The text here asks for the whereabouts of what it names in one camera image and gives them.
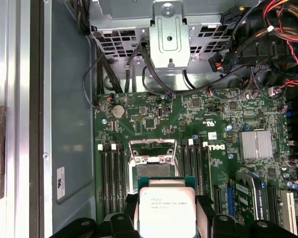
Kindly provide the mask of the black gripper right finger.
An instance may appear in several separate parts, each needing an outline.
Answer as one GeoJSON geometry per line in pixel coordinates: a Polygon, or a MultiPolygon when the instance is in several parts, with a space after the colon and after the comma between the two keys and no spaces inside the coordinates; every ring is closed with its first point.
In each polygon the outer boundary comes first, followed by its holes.
{"type": "Polygon", "coordinates": [[[196,225],[202,238],[296,238],[297,235],[267,220],[253,221],[250,227],[235,218],[217,214],[212,200],[205,195],[196,196],[196,225]]]}

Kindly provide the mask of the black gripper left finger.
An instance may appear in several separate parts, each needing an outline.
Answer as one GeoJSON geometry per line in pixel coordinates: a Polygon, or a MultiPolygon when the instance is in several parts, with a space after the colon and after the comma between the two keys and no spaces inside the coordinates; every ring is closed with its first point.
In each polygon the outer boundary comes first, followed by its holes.
{"type": "Polygon", "coordinates": [[[138,238],[134,214],[139,196],[129,194],[124,213],[111,214],[100,224],[91,218],[78,218],[52,235],[53,238],[138,238]]]}

